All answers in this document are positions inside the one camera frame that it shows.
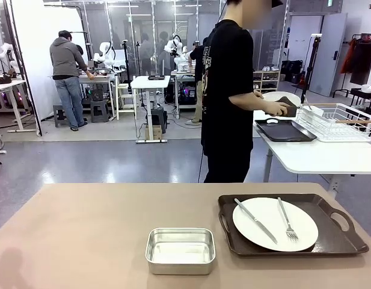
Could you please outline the person's right hand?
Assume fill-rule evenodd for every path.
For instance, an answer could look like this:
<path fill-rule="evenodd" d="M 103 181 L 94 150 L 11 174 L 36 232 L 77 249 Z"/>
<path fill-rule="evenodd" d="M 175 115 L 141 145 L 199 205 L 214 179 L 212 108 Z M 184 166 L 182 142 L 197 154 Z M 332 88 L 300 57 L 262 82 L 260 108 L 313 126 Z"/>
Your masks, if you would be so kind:
<path fill-rule="evenodd" d="M 290 105 L 284 102 L 266 102 L 263 111 L 271 116 L 287 116 Z"/>

